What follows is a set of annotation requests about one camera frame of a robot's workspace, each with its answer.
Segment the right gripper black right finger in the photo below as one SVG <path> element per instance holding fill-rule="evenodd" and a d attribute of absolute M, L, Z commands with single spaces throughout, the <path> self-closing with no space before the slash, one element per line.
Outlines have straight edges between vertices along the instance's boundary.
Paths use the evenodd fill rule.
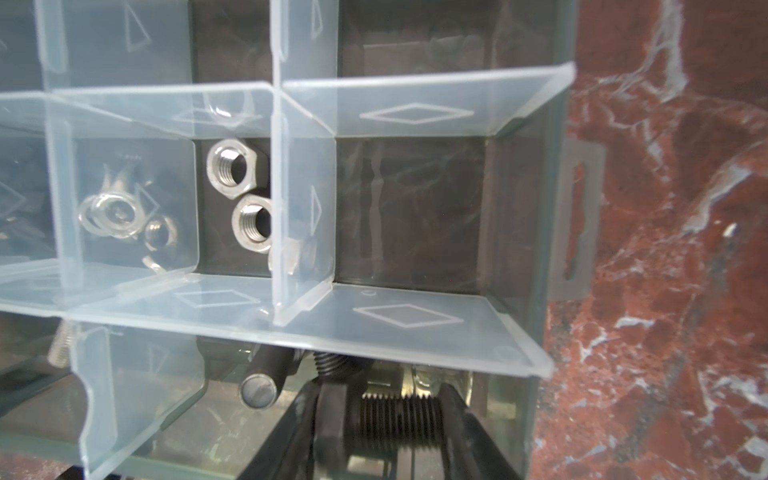
<path fill-rule="evenodd" d="M 452 385 L 441 385 L 438 401 L 445 479 L 521 479 Z"/>

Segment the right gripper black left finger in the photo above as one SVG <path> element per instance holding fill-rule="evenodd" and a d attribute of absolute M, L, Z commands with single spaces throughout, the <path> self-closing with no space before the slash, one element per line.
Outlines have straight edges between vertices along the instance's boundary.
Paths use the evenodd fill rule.
<path fill-rule="evenodd" d="M 237 480 L 312 479 L 318 380 L 307 382 Z"/>

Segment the black hex bolt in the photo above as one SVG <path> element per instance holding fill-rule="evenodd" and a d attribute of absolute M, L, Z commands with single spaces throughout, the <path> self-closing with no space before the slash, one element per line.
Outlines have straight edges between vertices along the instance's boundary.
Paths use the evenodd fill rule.
<path fill-rule="evenodd" d="M 364 396 L 347 384 L 320 386 L 313 427 L 314 460 L 327 473 L 347 469 L 355 453 L 434 449 L 444 440 L 440 401 L 430 396 Z"/>

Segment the grey plastic organizer box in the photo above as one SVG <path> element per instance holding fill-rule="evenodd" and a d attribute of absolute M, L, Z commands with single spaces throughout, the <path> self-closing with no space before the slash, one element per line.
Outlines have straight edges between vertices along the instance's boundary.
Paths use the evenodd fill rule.
<path fill-rule="evenodd" d="M 5 1 L 1 446 L 226 479 L 313 375 L 452 385 L 527 466 L 546 304 L 587 293 L 600 150 L 565 138 L 576 1 Z M 259 154 L 268 254 L 206 175 Z M 47 354 L 72 324 L 70 367 Z M 276 403 L 239 386 L 297 351 Z"/>

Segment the silver hex bolt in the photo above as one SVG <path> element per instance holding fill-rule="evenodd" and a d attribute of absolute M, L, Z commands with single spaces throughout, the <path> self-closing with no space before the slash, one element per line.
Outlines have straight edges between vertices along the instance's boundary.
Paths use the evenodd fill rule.
<path fill-rule="evenodd" d="M 47 354 L 47 360 L 51 366 L 60 369 L 70 367 L 72 329 L 69 321 L 62 319 L 59 322 Z"/>

